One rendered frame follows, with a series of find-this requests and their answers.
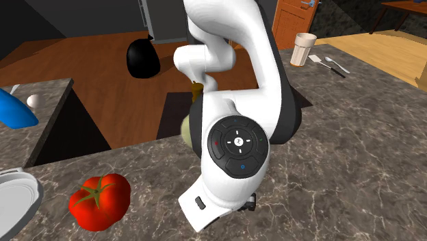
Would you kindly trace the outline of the black garbage bag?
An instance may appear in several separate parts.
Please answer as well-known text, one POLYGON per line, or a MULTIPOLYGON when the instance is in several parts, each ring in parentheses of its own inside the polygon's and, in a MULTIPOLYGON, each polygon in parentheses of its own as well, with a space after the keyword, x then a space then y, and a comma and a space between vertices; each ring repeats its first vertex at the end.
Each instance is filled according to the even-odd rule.
POLYGON ((148 79, 160 72, 161 64, 151 42, 153 37, 134 40, 127 49, 127 69, 132 77, 148 79))

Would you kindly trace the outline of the white ribbed cup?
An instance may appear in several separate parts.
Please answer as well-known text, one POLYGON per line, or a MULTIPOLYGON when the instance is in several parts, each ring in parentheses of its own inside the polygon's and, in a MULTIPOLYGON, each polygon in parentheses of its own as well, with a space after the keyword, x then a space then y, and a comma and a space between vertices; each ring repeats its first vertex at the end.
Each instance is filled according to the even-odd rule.
POLYGON ((310 33, 296 34, 295 46, 290 60, 292 66, 301 67, 305 65, 311 47, 314 46, 317 36, 310 33))

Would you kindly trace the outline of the brown wooden table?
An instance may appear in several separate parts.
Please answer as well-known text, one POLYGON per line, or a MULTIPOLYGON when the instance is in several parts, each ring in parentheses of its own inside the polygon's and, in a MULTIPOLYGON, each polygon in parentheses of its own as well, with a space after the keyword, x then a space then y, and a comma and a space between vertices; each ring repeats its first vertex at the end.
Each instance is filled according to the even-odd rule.
POLYGON ((374 33, 381 19, 384 17, 386 11, 389 9, 397 10, 404 13, 403 17, 396 24, 394 31, 398 31, 400 29, 400 27, 402 26, 402 24, 405 22, 406 18, 410 14, 427 17, 427 2, 415 3, 413 0, 406 0, 406 1, 384 2, 384 3, 381 3, 381 5, 383 6, 383 8, 381 9, 380 14, 378 15, 369 34, 374 33))

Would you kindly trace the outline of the grey refrigerator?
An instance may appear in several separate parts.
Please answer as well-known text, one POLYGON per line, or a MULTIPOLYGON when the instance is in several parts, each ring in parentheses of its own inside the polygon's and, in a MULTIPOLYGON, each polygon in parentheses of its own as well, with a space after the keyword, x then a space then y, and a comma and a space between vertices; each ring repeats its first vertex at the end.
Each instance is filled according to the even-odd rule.
POLYGON ((187 40, 183 0, 138 0, 154 44, 187 40))

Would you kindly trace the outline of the white egg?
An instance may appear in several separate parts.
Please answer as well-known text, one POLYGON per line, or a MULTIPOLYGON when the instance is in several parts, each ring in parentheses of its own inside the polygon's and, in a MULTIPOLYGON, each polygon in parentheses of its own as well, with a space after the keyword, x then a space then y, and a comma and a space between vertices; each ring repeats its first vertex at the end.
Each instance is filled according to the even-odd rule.
POLYGON ((27 98, 28 106, 34 109, 41 108, 44 103, 45 100, 41 94, 33 94, 27 98))

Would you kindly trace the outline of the pale green round fruit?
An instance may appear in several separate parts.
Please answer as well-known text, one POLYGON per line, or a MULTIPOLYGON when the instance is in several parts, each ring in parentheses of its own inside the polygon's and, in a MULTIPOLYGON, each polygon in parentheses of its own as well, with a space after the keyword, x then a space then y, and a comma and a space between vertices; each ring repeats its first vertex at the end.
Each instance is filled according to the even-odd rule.
POLYGON ((184 143, 192 148, 191 132, 190 132, 190 116, 187 115, 181 123, 181 137, 184 143))

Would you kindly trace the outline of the blue curved object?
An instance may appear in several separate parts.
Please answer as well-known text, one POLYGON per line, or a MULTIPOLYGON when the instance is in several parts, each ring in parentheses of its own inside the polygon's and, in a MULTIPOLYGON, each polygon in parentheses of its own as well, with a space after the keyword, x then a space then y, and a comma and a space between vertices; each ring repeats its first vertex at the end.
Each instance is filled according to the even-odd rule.
POLYGON ((0 122, 11 129, 32 127, 39 123, 33 112, 22 101, 1 88, 0 122))

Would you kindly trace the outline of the orange wooden door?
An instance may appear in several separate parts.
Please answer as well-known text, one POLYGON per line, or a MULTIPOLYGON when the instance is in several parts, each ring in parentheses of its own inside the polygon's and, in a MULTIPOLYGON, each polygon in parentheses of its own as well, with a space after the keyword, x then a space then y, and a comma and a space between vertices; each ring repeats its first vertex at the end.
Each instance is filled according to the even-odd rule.
POLYGON ((277 48, 292 49, 297 33, 307 33, 322 0, 278 0, 272 26, 277 48))

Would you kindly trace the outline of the silver spoon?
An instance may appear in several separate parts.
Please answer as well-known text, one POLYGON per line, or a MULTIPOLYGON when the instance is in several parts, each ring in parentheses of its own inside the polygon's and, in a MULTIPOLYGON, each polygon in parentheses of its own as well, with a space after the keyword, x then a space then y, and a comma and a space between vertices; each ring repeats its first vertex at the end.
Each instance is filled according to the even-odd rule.
POLYGON ((347 69, 345 69, 343 66, 341 66, 340 64, 338 64, 336 61, 334 61, 333 59, 331 59, 330 57, 324 57, 324 59, 327 62, 332 62, 333 64, 337 65, 342 71, 344 71, 345 73, 350 73, 350 71, 348 71, 347 69))

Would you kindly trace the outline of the red tomato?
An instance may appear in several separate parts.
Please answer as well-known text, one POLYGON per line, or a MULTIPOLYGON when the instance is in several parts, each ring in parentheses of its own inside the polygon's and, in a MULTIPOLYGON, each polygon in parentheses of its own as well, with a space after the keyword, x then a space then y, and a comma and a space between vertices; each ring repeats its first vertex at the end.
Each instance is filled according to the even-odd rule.
POLYGON ((88 231, 104 231, 126 214, 131 186, 125 177, 112 173, 91 177, 70 197, 69 212, 88 231))

